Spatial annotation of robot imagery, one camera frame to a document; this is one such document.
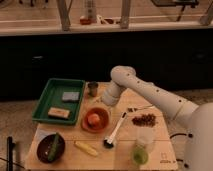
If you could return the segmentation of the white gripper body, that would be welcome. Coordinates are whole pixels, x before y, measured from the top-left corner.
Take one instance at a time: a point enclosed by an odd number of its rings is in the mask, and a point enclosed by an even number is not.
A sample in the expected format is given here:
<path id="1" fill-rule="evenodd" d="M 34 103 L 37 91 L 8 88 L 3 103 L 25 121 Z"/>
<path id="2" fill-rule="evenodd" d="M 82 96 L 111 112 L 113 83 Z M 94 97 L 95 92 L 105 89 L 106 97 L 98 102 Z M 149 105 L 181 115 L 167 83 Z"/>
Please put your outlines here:
<path id="1" fill-rule="evenodd" d="M 111 81 L 101 95 L 102 102 L 107 106 L 115 106 L 121 97 L 125 88 Z"/>

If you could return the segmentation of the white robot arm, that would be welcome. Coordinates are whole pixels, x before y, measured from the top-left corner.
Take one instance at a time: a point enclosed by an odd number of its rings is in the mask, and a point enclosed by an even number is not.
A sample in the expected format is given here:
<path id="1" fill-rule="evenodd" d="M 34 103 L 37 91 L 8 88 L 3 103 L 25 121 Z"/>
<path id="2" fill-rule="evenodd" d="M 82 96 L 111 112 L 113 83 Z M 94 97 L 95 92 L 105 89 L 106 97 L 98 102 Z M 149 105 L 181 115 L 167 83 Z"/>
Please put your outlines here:
<path id="1" fill-rule="evenodd" d="M 130 66 L 115 66 L 110 76 L 101 96 L 105 105 L 115 106 L 127 88 L 141 95 L 187 129 L 183 171 L 213 171 L 213 102 L 197 105 L 141 80 Z"/>

